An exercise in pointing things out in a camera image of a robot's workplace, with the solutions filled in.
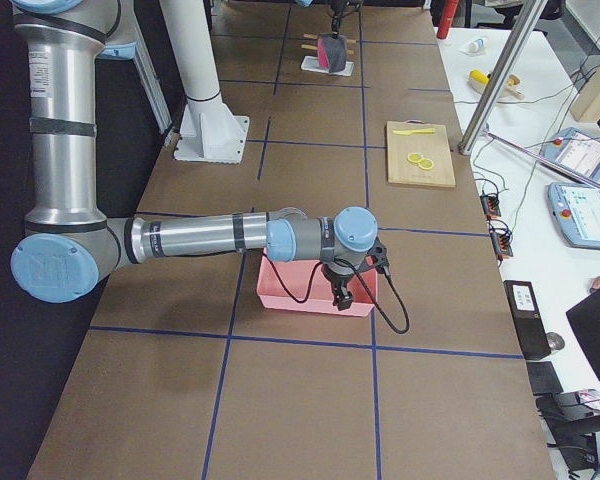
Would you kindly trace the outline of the black box with label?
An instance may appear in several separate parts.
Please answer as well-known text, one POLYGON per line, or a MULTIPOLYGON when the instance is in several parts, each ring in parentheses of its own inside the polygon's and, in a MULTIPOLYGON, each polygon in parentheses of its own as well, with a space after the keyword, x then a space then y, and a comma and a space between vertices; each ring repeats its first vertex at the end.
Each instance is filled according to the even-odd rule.
POLYGON ((526 360, 541 360, 551 350, 538 309, 532 284, 528 281, 503 282, 522 354, 526 360))

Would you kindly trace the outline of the teach pendant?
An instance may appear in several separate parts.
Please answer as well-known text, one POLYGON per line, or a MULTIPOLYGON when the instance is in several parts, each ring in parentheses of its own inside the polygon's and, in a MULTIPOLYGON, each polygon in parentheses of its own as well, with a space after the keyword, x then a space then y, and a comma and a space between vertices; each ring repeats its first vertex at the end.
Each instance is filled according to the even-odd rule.
POLYGON ((554 182, 547 187, 547 197, 566 242, 575 248, 600 250, 600 191, 554 182))
POLYGON ((591 137, 575 127, 559 131, 540 149, 550 162, 592 180, 600 179, 600 137, 591 137))

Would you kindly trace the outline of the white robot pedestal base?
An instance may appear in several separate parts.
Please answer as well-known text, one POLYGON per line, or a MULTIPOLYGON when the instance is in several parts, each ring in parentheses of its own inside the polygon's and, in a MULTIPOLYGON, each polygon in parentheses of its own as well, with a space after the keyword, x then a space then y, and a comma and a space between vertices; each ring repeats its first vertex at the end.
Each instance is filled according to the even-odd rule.
POLYGON ((248 116, 234 115, 224 103, 198 112, 187 106, 174 158, 188 162, 240 163, 249 126, 248 116))

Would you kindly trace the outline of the white bottle on paper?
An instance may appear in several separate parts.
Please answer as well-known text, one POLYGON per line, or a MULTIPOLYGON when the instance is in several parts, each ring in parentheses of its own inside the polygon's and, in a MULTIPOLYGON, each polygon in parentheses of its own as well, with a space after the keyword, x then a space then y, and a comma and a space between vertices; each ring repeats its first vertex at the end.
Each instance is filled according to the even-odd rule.
POLYGON ((462 45, 459 51, 467 56, 484 55, 488 49, 488 45, 489 39, 487 37, 480 36, 462 45))

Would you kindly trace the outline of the white rack tray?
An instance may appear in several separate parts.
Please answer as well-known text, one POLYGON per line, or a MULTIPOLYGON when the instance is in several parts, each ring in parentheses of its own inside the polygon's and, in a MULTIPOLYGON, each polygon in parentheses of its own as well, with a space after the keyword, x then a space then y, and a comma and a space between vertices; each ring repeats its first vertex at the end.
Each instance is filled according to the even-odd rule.
POLYGON ((329 72, 328 68, 322 68, 319 65, 319 60, 316 56, 307 55, 303 58, 300 68, 303 71, 319 73, 324 75, 351 77, 354 70, 354 63, 351 61, 347 61, 343 70, 337 72, 329 72))

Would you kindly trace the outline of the rear lemon slice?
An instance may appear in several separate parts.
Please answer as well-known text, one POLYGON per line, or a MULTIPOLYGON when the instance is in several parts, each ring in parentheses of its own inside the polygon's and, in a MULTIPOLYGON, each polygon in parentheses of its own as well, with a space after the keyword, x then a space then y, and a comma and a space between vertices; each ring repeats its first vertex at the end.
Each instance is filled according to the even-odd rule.
POLYGON ((419 164, 422 161, 423 157, 419 153, 409 153, 407 156, 407 160, 413 164, 419 164))

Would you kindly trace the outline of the power strip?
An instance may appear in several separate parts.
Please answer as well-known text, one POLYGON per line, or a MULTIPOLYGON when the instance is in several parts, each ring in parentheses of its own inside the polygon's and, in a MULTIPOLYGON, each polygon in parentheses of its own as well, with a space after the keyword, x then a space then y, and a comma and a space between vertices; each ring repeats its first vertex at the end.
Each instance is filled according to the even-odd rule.
POLYGON ((513 232, 509 226, 499 219, 488 221, 487 226, 496 259, 502 261, 512 258, 513 232))
POLYGON ((500 199, 497 192, 482 193, 480 195, 480 202, 487 219, 497 219, 501 217, 500 199))

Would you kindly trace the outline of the lemon slice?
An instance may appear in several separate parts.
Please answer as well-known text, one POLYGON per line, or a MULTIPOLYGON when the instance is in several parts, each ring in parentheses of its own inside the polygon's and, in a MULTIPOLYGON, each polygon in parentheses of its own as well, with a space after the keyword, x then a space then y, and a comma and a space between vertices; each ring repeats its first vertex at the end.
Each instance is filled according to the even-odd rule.
POLYGON ((428 158, 422 158, 417 166, 425 171, 432 170, 434 168, 434 162, 428 158))
POLYGON ((409 153, 407 156, 407 160, 413 164, 419 164, 422 161, 423 157, 419 153, 409 153))

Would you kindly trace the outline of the far power strip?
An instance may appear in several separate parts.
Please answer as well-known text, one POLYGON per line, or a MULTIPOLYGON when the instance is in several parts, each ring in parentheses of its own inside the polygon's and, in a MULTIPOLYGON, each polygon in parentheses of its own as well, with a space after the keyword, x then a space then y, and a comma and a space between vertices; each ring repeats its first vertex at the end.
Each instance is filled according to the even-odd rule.
POLYGON ((482 193, 480 195, 480 202, 487 219, 497 219, 501 217, 500 199, 497 192, 482 193))

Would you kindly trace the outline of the front lemon slice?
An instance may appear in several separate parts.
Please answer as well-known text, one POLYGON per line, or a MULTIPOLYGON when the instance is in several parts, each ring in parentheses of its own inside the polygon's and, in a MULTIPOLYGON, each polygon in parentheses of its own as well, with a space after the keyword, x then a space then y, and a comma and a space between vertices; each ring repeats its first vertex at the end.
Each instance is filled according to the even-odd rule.
POLYGON ((432 170, 434 168, 434 162, 428 158, 422 158, 417 166, 425 171, 432 170))

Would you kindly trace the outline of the near power strip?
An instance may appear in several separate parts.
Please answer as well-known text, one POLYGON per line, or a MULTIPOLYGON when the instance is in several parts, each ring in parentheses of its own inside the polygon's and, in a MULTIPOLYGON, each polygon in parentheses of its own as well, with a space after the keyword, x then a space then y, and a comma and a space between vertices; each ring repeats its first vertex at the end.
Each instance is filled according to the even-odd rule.
POLYGON ((496 259, 502 261, 512 258, 513 232, 509 226, 499 219, 488 221, 487 226, 496 259))

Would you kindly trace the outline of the red fire extinguisher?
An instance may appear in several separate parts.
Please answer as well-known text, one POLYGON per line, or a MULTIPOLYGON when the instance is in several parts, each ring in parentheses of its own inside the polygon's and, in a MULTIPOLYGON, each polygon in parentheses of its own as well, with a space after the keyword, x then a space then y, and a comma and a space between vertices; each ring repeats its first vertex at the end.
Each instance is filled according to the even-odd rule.
POLYGON ((436 31, 436 38, 444 40, 447 38, 449 30, 453 24, 455 14, 458 8, 458 0, 444 0, 441 2, 441 12, 436 31))

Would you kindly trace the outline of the bamboo cutting board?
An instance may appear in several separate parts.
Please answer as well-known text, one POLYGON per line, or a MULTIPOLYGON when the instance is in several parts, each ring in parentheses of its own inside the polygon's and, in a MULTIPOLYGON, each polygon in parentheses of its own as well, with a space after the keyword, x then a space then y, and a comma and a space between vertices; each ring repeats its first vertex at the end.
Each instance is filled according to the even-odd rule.
POLYGON ((390 184, 430 188, 456 186, 445 126, 388 121, 386 143, 390 184))

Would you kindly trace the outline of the yellow plastic knife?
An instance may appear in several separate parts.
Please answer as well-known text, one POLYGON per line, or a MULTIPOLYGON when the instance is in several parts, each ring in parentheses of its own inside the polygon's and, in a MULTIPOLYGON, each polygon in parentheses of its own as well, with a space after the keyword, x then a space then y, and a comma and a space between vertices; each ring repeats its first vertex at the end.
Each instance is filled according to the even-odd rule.
POLYGON ((433 135, 436 133, 436 129, 431 127, 419 129, 394 129, 391 133, 398 136, 433 135))

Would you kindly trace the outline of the grey and pink cloth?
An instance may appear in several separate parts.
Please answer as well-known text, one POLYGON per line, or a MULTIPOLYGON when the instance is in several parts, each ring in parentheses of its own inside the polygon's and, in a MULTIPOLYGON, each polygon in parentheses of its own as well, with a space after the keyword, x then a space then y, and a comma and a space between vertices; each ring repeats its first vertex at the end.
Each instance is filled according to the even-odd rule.
POLYGON ((322 34, 317 40, 318 64, 329 73, 346 68, 348 58, 347 38, 344 35, 322 34))

